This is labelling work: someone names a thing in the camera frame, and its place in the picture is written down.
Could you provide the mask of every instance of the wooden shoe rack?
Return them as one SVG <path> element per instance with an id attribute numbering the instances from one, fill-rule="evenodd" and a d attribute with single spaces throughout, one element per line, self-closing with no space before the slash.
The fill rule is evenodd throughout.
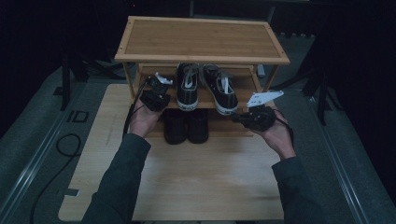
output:
<path id="1" fill-rule="evenodd" d="M 122 62 L 132 98 L 146 77 L 159 72 L 176 79 L 178 63 L 214 63 L 233 74 L 231 81 L 241 111 L 253 92 L 268 91 L 280 65 L 290 61 L 270 25 L 265 21 L 228 21 L 205 19 L 129 17 L 115 57 Z M 136 63 L 134 80 L 127 63 Z M 273 66 L 262 89 L 256 76 L 258 64 Z M 169 108 L 178 108 L 175 86 L 170 87 Z M 201 84 L 199 108 L 215 110 L 210 92 Z M 241 124 L 209 112 L 210 136 L 236 136 L 247 132 Z M 163 136 L 161 123 L 158 132 Z"/>

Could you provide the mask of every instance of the black sneaker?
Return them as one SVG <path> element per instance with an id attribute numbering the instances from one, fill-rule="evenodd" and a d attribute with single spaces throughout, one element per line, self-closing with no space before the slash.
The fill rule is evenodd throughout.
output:
<path id="1" fill-rule="evenodd" d="M 231 87 L 230 75 L 214 64 L 204 65 L 201 82 L 215 98 L 216 109 L 221 115 L 231 115 L 238 108 L 236 94 Z"/>
<path id="2" fill-rule="evenodd" d="M 194 144 L 201 144 L 209 138 L 207 109 L 196 109 L 187 113 L 187 138 Z"/>
<path id="3" fill-rule="evenodd" d="M 199 65 L 196 63 L 180 63 L 177 66 L 177 104 L 183 111 L 192 111 L 198 106 Z"/>
<path id="4" fill-rule="evenodd" d="M 185 118 L 186 112 L 179 109 L 163 111 L 163 136 L 168 144 L 180 144 L 187 139 Z"/>

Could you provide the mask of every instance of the sleeve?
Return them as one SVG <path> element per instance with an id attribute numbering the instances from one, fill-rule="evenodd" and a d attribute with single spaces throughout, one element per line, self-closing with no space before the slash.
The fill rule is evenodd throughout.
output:
<path id="1" fill-rule="evenodd" d="M 280 161 L 272 168 L 285 223 L 328 223 L 300 158 Z"/>
<path id="2" fill-rule="evenodd" d="M 144 138 L 125 134 L 81 223 L 131 222 L 150 147 Z"/>

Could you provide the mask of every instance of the person's left hand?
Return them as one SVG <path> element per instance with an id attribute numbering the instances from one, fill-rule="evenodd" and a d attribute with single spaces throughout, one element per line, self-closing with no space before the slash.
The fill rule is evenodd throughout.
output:
<path id="1" fill-rule="evenodd" d="M 154 112 L 149 110 L 143 103 L 138 100 L 134 106 L 134 114 L 129 121 L 129 132 L 139 135 L 141 137 L 146 137 L 149 132 L 151 132 L 158 118 L 160 117 L 160 112 Z"/>

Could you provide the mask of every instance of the person's right hand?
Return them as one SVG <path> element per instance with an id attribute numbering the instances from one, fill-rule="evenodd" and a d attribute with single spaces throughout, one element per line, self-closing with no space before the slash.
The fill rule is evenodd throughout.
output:
<path id="1" fill-rule="evenodd" d="M 276 116 L 279 119 L 283 120 L 285 123 L 288 123 L 288 121 L 283 118 L 281 113 L 277 111 L 276 107 L 273 107 L 273 109 L 275 109 Z M 268 144 L 268 146 L 279 155 L 281 160 L 296 156 L 290 139 L 289 131 L 285 125 L 278 120 L 276 120 L 274 125 L 265 132 L 255 130 L 251 131 L 260 135 Z"/>
<path id="2" fill-rule="evenodd" d="M 143 138 L 151 132 L 161 113 L 149 110 L 142 101 L 138 100 L 134 106 L 134 114 L 129 121 L 129 133 L 134 133 Z"/>

